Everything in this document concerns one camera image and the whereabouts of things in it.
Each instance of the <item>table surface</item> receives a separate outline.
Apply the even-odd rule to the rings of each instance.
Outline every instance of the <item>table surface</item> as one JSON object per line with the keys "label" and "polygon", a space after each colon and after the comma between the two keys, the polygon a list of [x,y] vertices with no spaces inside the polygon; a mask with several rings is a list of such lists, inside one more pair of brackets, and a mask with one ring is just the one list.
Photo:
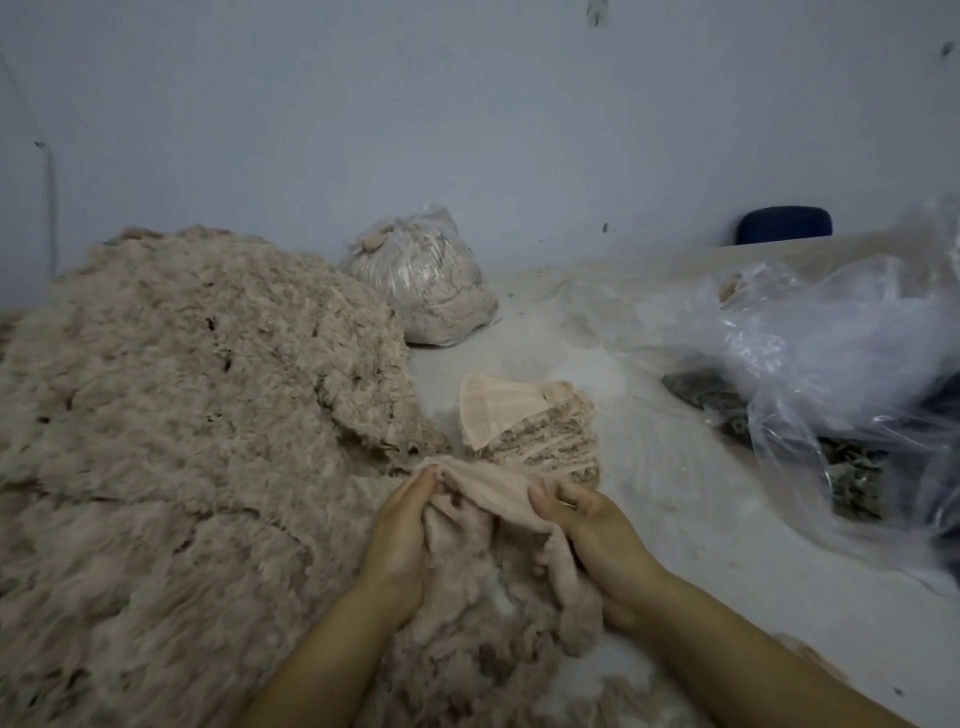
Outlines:
{"label": "table surface", "polygon": [[[724,255],[688,257],[684,269],[701,275]],[[719,440],[701,413],[662,389],[655,350],[611,346],[651,343],[679,290],[654,281],[677,270],[663,258],[493,277],[501,306],[492,326],[449,349],[413,349],[424,412],[457,442],[464,375],[574,382],[597,404],[601,489],[669,569],[768,632],[809,644],[854,687],[917,725],[960,724],[960,599],[789,528],[772,510],[752,455]],[[624,306],[614,293],[624,286],[650,294],[643,305]],[[598,308],[597,297],[609,306]],[[593,694],[602,674],[642,681],[651,667],[632,645],[605,636],[564,665],[553,693]]]}

